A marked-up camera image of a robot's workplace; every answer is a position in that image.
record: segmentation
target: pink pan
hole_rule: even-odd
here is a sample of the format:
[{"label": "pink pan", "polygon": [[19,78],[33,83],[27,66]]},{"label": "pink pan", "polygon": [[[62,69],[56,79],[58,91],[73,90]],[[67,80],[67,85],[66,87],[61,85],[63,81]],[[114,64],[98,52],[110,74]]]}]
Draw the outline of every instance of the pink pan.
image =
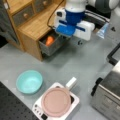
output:
[{"label": "pink pan", "polygon": [[42,97],[41,105],[43,111],[51,117],[61,117],[71,107],[70,89],[76,83],[76,78],[66,84],[66,88],[52,88]]}]

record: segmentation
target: wooden countertop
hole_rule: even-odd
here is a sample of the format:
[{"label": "wooden countertop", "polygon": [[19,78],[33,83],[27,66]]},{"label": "wooden countertop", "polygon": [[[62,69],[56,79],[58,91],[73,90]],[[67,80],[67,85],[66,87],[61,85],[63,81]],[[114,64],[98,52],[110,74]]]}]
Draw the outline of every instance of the wooden countertop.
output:
[{"label": "wooden countertop", "polygon": [[[47,21],[50,15],[53,13],[57,4],[51,4],[49,7],[44,9],[40,14],[36,15],[34,18],[29,20],[27,23],[19,27],[19,31],[37,41],[42,38],[47,32],[50,31],[50,28],[47,26]],[[50,25],[53,24],[54,16],[50,20]]]}]

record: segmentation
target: blue bowl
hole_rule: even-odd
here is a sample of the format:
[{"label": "blue bowl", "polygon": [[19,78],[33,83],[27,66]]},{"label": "blue bowl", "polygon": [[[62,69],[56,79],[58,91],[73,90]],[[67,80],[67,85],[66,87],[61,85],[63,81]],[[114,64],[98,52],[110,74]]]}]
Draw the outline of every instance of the blue bowl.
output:
[{"label": "blue bowl", "polygon": [[17,89],[25,94],[36,93],[43,83],[42,75],[34,70],[22,73],[16,82]]}]

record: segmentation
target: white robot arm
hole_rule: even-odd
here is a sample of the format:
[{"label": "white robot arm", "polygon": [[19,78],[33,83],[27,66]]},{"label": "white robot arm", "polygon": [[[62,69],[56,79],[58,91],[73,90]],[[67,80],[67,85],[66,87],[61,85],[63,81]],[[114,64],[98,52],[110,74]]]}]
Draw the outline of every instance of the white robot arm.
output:
[{"label": "white robot arm", "polygon": [[98,9],[100,12],[107,13],[115,9],[120,0],[87,0],[88,4]]},{"label": "white robot arm", "polygon": [[95,28],[93,23],[84,21],[86,4],[102,13],[115,9],[120,0],[66,0],[66,5],[55,12],[55,31],[63,36],[76,36],[89,41]]},{"label": "white robot arm", "polygon": [[93,23],[83,21],[85,16],[86,0],[66,0],[66,5],[55,12],[55,31],[63,36],[76,36],[90,40],[95,28]]}]

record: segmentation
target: open drawer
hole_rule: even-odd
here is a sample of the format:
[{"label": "open drawer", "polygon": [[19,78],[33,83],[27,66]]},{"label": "open drawer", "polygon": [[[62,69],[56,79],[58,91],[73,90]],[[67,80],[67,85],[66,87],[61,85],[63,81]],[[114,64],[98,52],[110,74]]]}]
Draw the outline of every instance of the open drawer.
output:
[{"label": "open drawer", "polygon": [[[55,41],[48,47],[45,45],[47,37],[52,36],[54,37]],[[67,38],[58,35],[54,31],[50,31],[45,37],[43,37],[39,43],[42,53],[45,53],[48,56],[51,56],[53,53],[55,53],[60,47],[66,43]]]}]

